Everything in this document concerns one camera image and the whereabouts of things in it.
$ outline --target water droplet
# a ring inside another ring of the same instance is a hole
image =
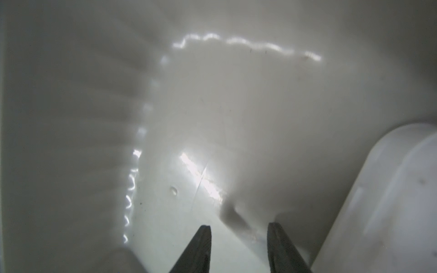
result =
[[[172,195],[176,196],[177,195],[177,189],[173,186],[170,187],[170,192]]]

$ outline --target white plastic surface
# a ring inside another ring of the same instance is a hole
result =
[[[427,1],[5,3],[6,273],[165,273],[200,225],[211,273],[265,273],[273,220],[312,263],[378,139],[437,120]]]
[[[370,152],[315,273],[437,272],[437,127],[412,124]]]

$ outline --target white plastic container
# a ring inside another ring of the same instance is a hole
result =
[[[165,273],[200,225],[265,273],[270,221],[311,264],[372,146],[437,121],[429,1],[3,2],[6,273]]]
[[[371,150],[312,269],[437,271],[437,127],[412,124]]]

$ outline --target bin floor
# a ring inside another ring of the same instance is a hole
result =
[[[371,147],[437,118],[424,48],[390,42],[407,30],[381,17],[358,31],[371,3],[340,16],[285,2],[157,4],[181,24],[149,75],[126,234],[149,272],[168,272],[201,225],[211,272],[268,272],[270,221],[311,263]]]

